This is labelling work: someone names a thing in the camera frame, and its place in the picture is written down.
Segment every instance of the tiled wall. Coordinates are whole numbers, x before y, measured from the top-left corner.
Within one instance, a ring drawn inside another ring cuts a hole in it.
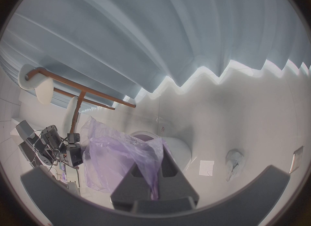
[[[21,201],[43,225],[47,225],[49,221],[32,202],[21,183],[20,175],[30,170],[31,166],[10,135],[14,127],[11,118],[19,116],[20,92],[21,88],[0,68],[0,162]]]

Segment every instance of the translucent plastic bag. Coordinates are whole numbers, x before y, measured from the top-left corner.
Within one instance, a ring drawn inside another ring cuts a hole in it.
[[[112,193],[136,162],[151,188],[151,199],[158,199],[157,173],[163,159],[163,144],[166,144],[163,139],[144,142],[92,117],[81,128],[80,135],[88,187]]]
[[[226,158],[227,178],[226,180],[232,181],[232,179],[239,177],[242,169],[245,165],[245,159],[242,154],[236,151],[230,151]]]

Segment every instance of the crumpled plastic bag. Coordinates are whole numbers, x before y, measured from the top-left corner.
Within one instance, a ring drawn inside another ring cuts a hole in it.
[[[239,177],[242,169],[245,165],[245,158],[242,154],[236,151],[230,151],[226,158],[226,170],[227,178],[226,180],[232,181],[232,179]]]
[[[80,146],[86,185],[112,193],[136,162],[151,188],[151,199],[158,199],[157,173],[163,160],[165,140],[144,142],[89,117],[81,128]]]

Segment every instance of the curtain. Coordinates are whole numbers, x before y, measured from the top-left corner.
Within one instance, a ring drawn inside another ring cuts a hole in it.
[[[254,69],[267,59],[280,69],[288,59],[309,68],[310,41],[290,3],[23,0],[0,41],[0,64],[15,81],[29,63],[120,99],[153,92],[165,76],[182,86],[201,66],[220,76],[231,59]],[[55,93],[52,102],[68,100]]]

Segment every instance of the plastic bag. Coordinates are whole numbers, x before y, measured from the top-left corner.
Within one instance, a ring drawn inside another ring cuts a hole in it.
[[[226,158],[226,170],[227,178],[229,182],[235,177],[238,177],[242,172],[243,166],[245,165],[245,159],[242,154],[235,151],[230,151]]]
[[[112,193],[136,162],[151,188],[151,199],[158,199],[157,173],[163,159],[163,144],[166,144],[163,139],[144,142],[92,117],[81,128],[80,136],[88,187]]]

